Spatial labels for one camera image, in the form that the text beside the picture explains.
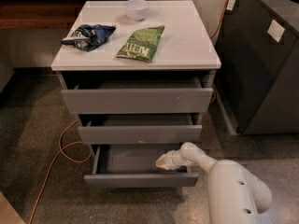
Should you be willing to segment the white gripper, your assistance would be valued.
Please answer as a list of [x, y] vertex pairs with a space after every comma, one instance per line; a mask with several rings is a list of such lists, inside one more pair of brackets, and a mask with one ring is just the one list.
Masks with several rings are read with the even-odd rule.
[[179, 150], [171, 150], [157, 159], [155, 165], [165, 171], [177, 170], [181, 166], [189, 166], [191, 163], [184, 159]]

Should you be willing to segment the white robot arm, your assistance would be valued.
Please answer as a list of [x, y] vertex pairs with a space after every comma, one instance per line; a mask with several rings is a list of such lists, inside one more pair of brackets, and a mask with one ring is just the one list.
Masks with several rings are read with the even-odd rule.
[[259, 215], [271, 206], [272, 192], [260, 178], [236, 161], [209, 157], [194, 143], [168, 151], [155, 165], [164, 170], [197, 165], [207, 173], [210, 224], [260, 224]]

